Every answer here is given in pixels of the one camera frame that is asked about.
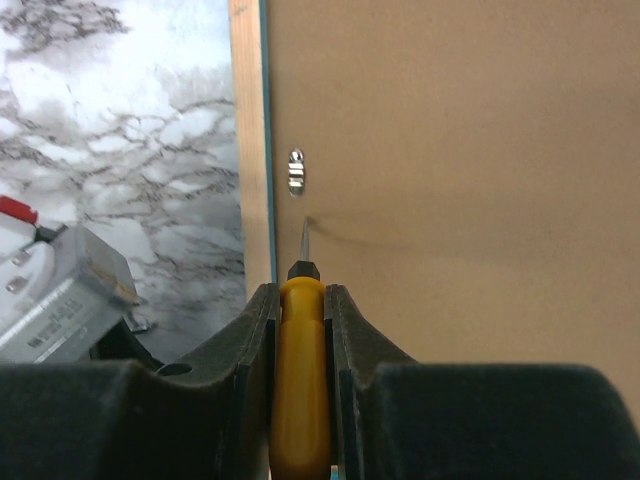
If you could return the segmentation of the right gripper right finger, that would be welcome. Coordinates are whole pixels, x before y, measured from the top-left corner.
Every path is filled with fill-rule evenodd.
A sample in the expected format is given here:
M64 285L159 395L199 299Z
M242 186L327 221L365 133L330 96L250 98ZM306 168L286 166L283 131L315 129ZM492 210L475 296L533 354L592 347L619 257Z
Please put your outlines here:
M572 364L423 364L325 297L343 479L635 479L639 435L618 391Z

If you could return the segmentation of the blue picture frame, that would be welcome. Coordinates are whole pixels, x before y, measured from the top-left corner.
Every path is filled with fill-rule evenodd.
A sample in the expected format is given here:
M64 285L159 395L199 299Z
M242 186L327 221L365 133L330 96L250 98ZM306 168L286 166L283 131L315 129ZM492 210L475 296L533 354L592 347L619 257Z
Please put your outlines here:
M592 366L639 408L639 5L233 1L249 290L303 227L413 358Z

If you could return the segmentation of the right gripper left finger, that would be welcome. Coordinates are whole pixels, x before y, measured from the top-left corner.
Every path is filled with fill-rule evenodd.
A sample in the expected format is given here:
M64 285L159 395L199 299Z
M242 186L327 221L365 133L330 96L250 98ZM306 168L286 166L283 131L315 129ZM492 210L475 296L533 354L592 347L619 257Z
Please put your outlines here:
M177 362L1 369L5 479L264 479L273 284Z

